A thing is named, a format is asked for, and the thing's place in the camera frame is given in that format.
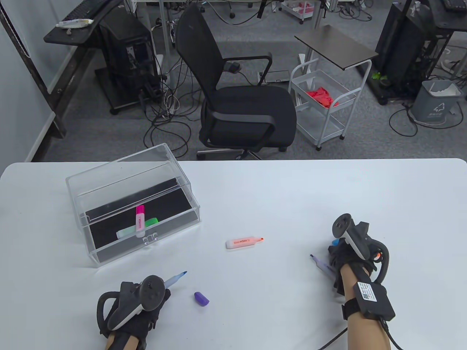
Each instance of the white table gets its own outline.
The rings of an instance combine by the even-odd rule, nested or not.
[[[326,258],[331,226],[345,212],[370,222],[370,235],[389,248],[384,286],[396,341],[406,350],[465,348],[464,161],[182,162],[202,223],[95,269],[64,180],[98,164],[20,163],[2,175],[3,349],[103,349],[103,292],[184,270],[148,349],[317,349],[346,322],[309,254]],[[265,241],[225,249],[246,236]],[[196,291],[207,307],[195,303]],[[346,348],[344,336],[329,349]]]

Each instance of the chair seat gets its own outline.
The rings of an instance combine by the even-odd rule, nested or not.
[[[276,122],[276,130],[266,147],[288,147],[295,138],[297,115],[292,97],[287,90],[278,86],[230,86],[216,90],[212,94],[215,111],[225,114],[270,115]],[[265,132],[267,126],[252,125],[248,131],[245,126],[219,125],[210,136],[216,146],[250,146],[251,136]]]

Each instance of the white metal cart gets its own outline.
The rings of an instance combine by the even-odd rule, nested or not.
[[[282,9],[284,9],[288,13],[297,17],[300,20],[300,24],[303,24],[303,21],[306,18],[313,16],[314,8],[312,5],[314,5],[314,2],[315,1],[312,0],[285,0],[284,2],[281,2],[279,10],[282,11]]]
[[[347,129],[365,86],[371,68],[371,59],[377,55],[373,50],[357,43],[334,27],[327,25],[295,36],[308,46],[306,62],[294,68],[290,76],[289,92],[293,89],[296,96],[297,129],[309,139],[316,150],[321,144],[339,136],[345,138]],[[359,87],[349,90],[322,70],[313,70],[320,57],[324,57],[342,70],[366,64],[365,76]],[[303,73],[294,77],[296,72]],[[333,98],[329,108],[324,107],[308,95],[320,87],[326,89]],[[340,123],[332,114],[351,107],[345,124]]]

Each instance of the vr controller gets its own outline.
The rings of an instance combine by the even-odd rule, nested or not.
[[[165,285],[162,278],[148,276],[141,283],[122,282],[120,292],[107,292],[100,296],[97,303],[97,323],[101,330],[117,330],[127,323],[133,316],[141,311],[153,311],[162,302],[165,296]],[[118,307],[104,320],[104,304],[108,299],[117,299]]]
[[[360,259],[372,259],[375,263],[381,262],[381,269],[375,280],[375,283],[381,284],[388,271],[389,251],[383,243],[368,235],[369,226],[369,223],[363,221],[355,225],[350,214],[342,214],[334,221],[333,235],[336,238],[344,238]]]

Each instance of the wrist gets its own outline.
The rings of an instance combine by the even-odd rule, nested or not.
[[[344,294],[346,301],[355,298],[354,285],[358,282],[357,277],[350,268],[349,264],[345,264],[340,269],[340,275],[342,276],[342,283],[344,285]]]

